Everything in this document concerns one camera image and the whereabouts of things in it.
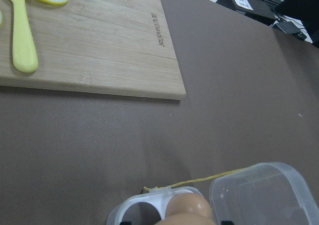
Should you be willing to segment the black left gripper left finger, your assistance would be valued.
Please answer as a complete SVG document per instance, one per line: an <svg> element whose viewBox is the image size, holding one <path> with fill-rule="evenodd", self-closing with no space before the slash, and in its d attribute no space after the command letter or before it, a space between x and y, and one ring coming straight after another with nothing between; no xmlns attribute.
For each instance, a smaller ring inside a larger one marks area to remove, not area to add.
<svg viewBox="0 0 319 225"><path fill-rule="evenodd" d="M123 221L123 225L132 225L131 221Z"/></svg>

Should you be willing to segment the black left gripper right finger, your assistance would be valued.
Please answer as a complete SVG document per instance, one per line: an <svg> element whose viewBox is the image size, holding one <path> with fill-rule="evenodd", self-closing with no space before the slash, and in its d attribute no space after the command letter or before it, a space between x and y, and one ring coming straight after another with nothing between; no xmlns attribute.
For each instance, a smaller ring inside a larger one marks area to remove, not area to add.
<svg viewBox="0 0 319 225"><path fill-rule="evenodd" d="M221 221L221 225L234 225L233 221Z"/></svg>

